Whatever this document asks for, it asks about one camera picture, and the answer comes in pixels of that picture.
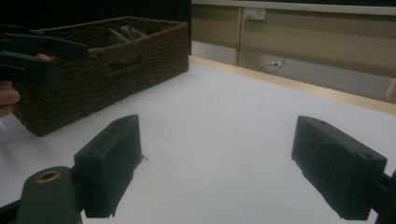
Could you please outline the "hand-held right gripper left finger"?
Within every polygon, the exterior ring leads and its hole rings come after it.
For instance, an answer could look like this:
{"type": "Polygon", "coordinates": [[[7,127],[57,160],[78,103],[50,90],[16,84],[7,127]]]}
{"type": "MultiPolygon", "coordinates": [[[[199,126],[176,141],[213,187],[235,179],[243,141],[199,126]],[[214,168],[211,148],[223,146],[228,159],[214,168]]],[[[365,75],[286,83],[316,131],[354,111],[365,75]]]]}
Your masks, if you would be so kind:
{"type": "Polygon", "coordinates": [[[86,217],[115,216],[134,170],[145,158],[137,115],[112,121],[84,146],[74,156],[74,168],[83,183],[86,217]]]}

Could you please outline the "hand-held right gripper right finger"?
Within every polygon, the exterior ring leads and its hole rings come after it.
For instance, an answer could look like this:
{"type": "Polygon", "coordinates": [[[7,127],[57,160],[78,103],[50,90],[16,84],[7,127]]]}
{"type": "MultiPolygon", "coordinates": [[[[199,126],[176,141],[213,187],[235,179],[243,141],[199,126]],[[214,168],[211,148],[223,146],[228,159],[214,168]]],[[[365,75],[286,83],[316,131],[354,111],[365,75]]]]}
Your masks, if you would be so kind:
{"type": "Polygon", "coordinates": [[[387,159],[331,124],[297,118],[291,158],[330,208],[346,220],[372,210],[388,218],[387,159]]]}

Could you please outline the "brown woven basket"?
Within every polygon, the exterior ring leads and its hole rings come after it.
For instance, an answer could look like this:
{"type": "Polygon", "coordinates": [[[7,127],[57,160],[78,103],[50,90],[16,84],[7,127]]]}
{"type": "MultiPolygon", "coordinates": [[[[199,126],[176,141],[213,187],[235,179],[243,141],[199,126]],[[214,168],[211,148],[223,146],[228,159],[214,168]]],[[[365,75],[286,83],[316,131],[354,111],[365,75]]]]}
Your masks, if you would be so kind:
{"type": "Polygon", "coordinates": [[[45,35],[86,44],[89,60],[57,59],[54,87],[16,83],[21,99],[13,115],[27,131],[44,136],[189,69],[188,24],[120,17],[43,29],[45,35]],[[107,29],[130,25],[146,37],[109,45],[107,29]]]}

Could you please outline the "dark green cloth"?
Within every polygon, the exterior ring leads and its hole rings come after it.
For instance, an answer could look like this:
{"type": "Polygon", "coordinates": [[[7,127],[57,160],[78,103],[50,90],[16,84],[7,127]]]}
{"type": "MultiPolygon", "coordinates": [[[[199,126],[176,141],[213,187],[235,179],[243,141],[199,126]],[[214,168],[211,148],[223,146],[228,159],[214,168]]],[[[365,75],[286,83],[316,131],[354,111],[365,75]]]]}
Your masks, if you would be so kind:
{"type": "Polygon", "coordinates": [[[104,37],[109,45],[128,43],[146,36],[146,34],[130,25],[124,25],[118,29],[109,28],[104,33],[104,37]]]}

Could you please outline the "white wall rail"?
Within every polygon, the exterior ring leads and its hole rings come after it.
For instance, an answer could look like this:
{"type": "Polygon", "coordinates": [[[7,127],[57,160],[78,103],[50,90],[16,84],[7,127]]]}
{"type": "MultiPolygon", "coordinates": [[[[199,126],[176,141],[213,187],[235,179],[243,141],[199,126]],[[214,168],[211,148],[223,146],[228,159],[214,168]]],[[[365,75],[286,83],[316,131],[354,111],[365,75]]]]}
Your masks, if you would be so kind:
{"type": "Polygon", "coordinates": [[[266,9],[310,11],[326,13],[344,13],[376,16],[396,16],[396,7],[346,6],[306,3],[282,3],[275,1],[240,1],[240,0],[191,0],[194,5],[257,7],[266,9]]]}

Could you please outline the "white wall socket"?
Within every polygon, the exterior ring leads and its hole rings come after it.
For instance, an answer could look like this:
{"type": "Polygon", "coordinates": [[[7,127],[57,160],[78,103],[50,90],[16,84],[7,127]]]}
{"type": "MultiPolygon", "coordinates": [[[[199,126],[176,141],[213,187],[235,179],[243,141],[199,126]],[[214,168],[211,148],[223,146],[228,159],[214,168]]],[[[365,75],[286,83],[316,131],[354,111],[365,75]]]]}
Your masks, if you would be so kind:
{"type": "Polygon", "coordinates": [[[255,8],[255,7],[244,8],[244,18],[246,20],[265,21],[265,16],[266,16],[265,8],[255,8]]]}

